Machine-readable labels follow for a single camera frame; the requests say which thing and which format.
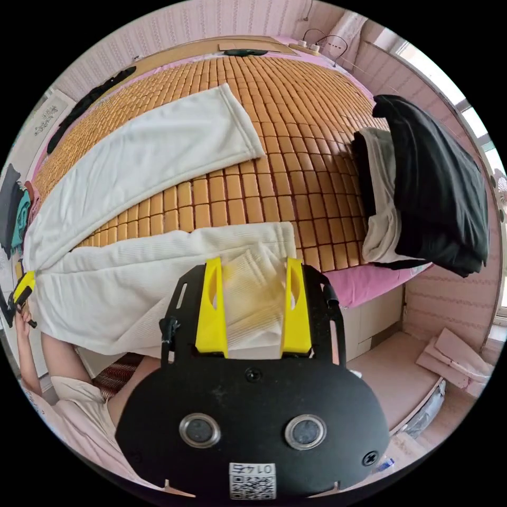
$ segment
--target teal cloth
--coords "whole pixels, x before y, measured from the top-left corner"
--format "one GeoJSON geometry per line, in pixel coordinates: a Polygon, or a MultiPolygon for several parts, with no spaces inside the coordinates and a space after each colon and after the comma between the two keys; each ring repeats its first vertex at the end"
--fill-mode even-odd
{"type": "Polygon", "coordinates": [[[16,223],[14,224],[14,233],[12,235],[11,250],[12,253],[23,244],[26,223],[28,222],[28,210],[30,208],[30,195],[27,189],[24,189],[23,197],[17,207],[16,223]]]}

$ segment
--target pink bed sheet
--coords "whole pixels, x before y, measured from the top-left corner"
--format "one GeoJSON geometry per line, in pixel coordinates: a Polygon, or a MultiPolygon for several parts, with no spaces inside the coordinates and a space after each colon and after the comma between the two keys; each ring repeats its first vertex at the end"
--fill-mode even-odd
{"type": "Polygon", "coordinates": [[[373,264],[355,266],[325,273],[336,292],[340,306],[353,308],[362,305],[404,284],[432,264],[393,271],[373,264]]]}

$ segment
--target leg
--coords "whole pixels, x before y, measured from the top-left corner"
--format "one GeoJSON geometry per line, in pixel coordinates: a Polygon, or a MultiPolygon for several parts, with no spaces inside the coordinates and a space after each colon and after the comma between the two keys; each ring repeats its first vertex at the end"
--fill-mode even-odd
{"type": "Polygon", "coordinates": [[[153,371],[158,370],[158,368],[160,368],[160,359],[145,356],[132,377],[130,377],[130,380],[116,395],[109,399],[107,402],[107,408],[109,409],[109,414],[111,415],[111,419],[115,426],[118,425],[121,413],[123,412],[125,404],[127,403],[129,396],[132,394],[132,391],[144,378],[153,371]]]}
{"type": "Polygon", "coordinates": [[[74,345],[57,340],[46,333],[41,333],[41,342],[50,377],[67,377],[91,383],[90,375],[74,345]]]}

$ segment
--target window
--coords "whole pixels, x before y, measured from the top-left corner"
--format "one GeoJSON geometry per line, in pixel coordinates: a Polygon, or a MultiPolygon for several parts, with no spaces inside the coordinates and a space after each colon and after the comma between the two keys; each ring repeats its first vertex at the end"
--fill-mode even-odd
{"type": "Polygon", "coordinates": [[[465,96],[454,81],[415,46],[407,43],[398,50],[397,54],[424,74],[454,106],[465,100],[465,96]]]}
{"type": "MultiPolygon", "coordinates": [[[[462,114],[465,122],[468,123],[479,145],[484,150],[491,169],[493,171],[498,169],[505,174],[505,167],[500,160],[497,149],[490,139],[486,126],[452,79],[433,60],[409,42],[403,44],[395,53],[415,67],[421,74],[429,79],[445,97],[447,97],[447,100],[456,107],[462,114]]],[[[504,223],[503,227],[505,227],[507,232],[507,224],[504,223]]],[[[498,317],[501,321],[507,323],[507,262],[504,262],[504,269],[504,289],[498,317]]]]}
{"type": "Polygon", "coordinates": [[[479,118],[479,115],[475,112],[473,107],[469,107],[462,112],[463,117],[466,122],[470,125],[473,133],[479,139],[482,136],[487,134],[487,128],[482,123],[482,120],[479,118]]]}
{"type": "Polygon", "coordinates": [[[505,174],[505,167],[500,160],[500,155],[498,154],[496,148],[493,147],[488,149],[486,151],[486,158],[489,161],[492,170],[499,169],[503,174],[505,174]]]}

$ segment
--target plastic bottle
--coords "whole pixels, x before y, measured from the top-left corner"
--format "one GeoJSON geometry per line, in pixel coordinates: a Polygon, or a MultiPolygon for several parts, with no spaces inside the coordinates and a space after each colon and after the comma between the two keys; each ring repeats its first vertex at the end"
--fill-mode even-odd
{"type": "Polygon", "coordinates": [[[378,480],[387,477],[388,475],[391,475],[395,471],[396,471],[395,460],[392,458],[388,458],[387,460],[383,461],[379,466],[377,466],[377,468],[374,469],[373,475],[375,479],[378,480]]]}

